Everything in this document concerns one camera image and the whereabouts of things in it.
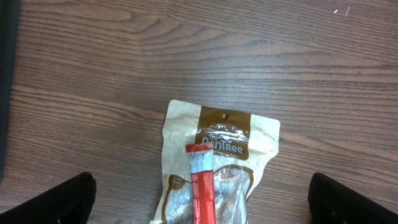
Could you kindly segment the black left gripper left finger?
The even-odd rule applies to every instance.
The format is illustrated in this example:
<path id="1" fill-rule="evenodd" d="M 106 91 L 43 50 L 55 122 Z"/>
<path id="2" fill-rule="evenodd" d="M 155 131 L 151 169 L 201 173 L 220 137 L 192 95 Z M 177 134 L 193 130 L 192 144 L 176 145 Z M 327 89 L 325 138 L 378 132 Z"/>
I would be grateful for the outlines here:
<path id="1" fill-rule="evenodd" d="M 89 172 L 1 214 L 1 224 L 86 224 L 96 199 L 96 180 Z"/>

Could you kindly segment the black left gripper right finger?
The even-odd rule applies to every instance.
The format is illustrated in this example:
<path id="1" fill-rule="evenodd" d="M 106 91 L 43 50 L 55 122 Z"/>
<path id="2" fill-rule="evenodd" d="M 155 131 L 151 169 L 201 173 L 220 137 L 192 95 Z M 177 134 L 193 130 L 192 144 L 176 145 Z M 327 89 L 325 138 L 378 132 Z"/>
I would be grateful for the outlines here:
<path id="1" fill-rule="evenodd" d="M 397 224 L 397 214 L 316 172 L 308 189 L 311 224 Z"/>

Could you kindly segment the brown white snack pouch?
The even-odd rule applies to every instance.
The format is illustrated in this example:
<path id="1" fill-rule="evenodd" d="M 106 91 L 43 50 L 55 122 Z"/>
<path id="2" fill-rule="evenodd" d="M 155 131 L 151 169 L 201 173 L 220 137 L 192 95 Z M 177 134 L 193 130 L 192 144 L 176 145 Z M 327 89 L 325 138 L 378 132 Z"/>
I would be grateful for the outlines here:
<path id="1" fill-rule="evenodd" d="M 184 101 L 169 103 L 162 130 L 162 196 L 153 223 L 201 223 L 192 172 L 211 161 L 215 223 L 247 223 L 247 203 L 279 151 L 280 122 Z"/>

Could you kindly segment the red stick packet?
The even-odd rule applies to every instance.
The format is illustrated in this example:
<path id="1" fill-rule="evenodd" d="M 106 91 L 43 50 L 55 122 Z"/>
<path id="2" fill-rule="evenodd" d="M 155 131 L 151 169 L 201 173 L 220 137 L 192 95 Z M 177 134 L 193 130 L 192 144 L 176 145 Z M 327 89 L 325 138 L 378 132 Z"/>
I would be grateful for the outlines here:
<path id="1" fill-rule="evenodd" d="M 215 224 L 215 187 L 213 177 L 213 145 L 186 145 L 193 187 L 193 222 Z"/>

